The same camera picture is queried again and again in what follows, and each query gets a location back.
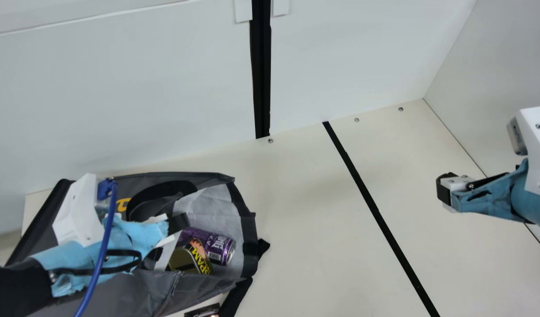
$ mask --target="white bracket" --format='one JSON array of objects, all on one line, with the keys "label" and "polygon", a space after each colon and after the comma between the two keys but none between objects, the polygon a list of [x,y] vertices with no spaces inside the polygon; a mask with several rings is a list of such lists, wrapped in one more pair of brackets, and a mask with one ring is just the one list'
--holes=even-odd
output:
[{"label": "white bracket", "polygon": [[529,157],[525,190],[540,195],[540,107],[520,110],[516,119]]},{"label": "white bracket", "polygon": [[252,20],[252,0],[235,1],[235,20],[237,23]]},{"label": "white bracket", "polygon": [[[440,185],[444,186],[445,188],[449,189],[450,197],[452,192],[456,191],[465,191],[467,190],[466,186],[467,183],[474,182],[475,179],[463,175],[463,176],[456,176],[456,177],[448,177],[448,178],[442,178],[440,180]],[[451,212],[451,213],[457,213],[455,209],[453,209],[451,206],[446,205],[445,203],[442,203],[442,206],[445,210]]]},{"label": "white bracket", "polygon": [[290,0],[273,0],[272,16],[290,14]]},{"label": "white bracket", "polygon": [[53,222],[59,245],[76,241],[88,247],[103,239],[95,208],[98,182],[95,174],[86,174],[70,185]]}]

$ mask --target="blue cable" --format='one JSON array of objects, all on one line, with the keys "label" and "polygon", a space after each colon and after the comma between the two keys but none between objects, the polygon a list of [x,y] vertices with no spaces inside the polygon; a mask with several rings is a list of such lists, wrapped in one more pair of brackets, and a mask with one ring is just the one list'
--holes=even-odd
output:
[{"label": "blue cable", "polygon": [[103,259],[105,259],[105,252],[107,251],[107,244],[109,243],[109,234],[111,233],[111,227],[113,226],[113,217],[115,217],[115,202],[117,201],[117,183],[111,183],[111,202],[109,203],[109,211],[107,213],[107,222],[105,224],[105,231],[103,233],[103,240],[101,241],[101,248],[99,249],[99,255],[97,257],[96,266],[92,273],[92,279],[88,285],[84,299],[80,303],[78,310],[74,317],[81,317],[86,307],[92,298],[93,291],[96,288],[97,280],[99,279],[99,273],[101,273],[101,267],[103,266]]}]

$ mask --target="screw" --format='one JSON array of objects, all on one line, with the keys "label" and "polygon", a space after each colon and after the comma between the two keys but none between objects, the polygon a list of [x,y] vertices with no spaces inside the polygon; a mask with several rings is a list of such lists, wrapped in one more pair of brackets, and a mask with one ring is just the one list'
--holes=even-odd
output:
[{"label": "screw", "polygon": [[49,272],[49,279],[51,280],[51,283],[56,283],[57,281],[57,275],[55,272]]}]

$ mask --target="white wall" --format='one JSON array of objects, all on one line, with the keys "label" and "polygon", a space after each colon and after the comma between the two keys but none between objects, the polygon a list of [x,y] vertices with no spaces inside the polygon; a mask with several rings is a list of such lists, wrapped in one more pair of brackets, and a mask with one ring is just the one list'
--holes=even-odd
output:
[{"label": "white wall", "polygon": [[540,106],[540,0],[478,0],[425,100],[486,175],[514,170],[506,124]]},{"label": "white wall", "polygon": [[0,0],[0,33],[194,0]]},{"label": "white wall", "polygon": [[24,195],[254,138],[248,23],[233,0],[0,35],[0,233]]},{"label": "white wall", "polygon": [[272,18],[272,133],[421,99],[475,0],[292,0]]}]

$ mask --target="black handle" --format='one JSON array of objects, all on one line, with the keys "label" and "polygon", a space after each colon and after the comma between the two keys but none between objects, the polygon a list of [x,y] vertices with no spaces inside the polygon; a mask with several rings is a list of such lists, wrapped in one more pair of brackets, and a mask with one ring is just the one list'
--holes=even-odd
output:
[{"label": "black handle", "polygon": [[0,267],[0,317],[25,317],[52,301],[49,273],[35,259]]},{"label": "black handle", "polygon": [[152,185],[138,192],[129,203],[127,203],[128,221],[144,221],[150,217],[156,216],[156,212],[149,214],[133,213],[135,208],[145,201],[151,201],[167,196],[175,196],[182,193],[184,196],[197,192],[197,187],[189,181],[171,181]]},{"label": "black handle", "polygon": [[[260,259],[262,258],[262,255],[264,255],[264,253],[270,249],[270,243],[264,241],[264,239],[259,239],[254,249],[258,259]],[[236,315],[238,306],[244,299],[250,285],[252,285],[252,277],[247,277],[247,279],[244,281],[236,283],[236,287],[229,292],[229,295],[227,295],[223,305],[221,305],[221,309],[219,310],[220,317],[234,317],[234,315]]]}]

